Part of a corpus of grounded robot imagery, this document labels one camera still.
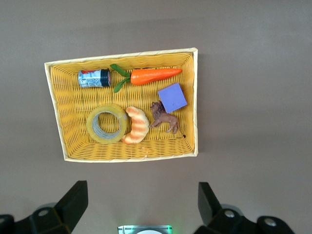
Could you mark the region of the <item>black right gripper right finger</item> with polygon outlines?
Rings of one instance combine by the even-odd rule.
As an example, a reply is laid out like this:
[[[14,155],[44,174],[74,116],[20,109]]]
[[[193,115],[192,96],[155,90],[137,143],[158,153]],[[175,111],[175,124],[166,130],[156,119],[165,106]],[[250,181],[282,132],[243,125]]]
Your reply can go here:
[[[207,182],[198,183],[198,209],[203,221],[196,234],[293,234],[289,225],[274,216],[248,220],[234,209],[222,208]]]

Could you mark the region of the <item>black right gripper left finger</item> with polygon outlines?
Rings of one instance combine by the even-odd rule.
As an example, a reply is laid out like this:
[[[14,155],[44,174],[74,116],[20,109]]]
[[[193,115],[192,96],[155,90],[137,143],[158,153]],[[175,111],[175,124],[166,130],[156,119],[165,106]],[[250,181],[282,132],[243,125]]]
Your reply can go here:
[[[53,206],[37,209],[15,221],[10,214],[0,216],[2,234],[70,234],[88,207],[87,181],[77,181]]]

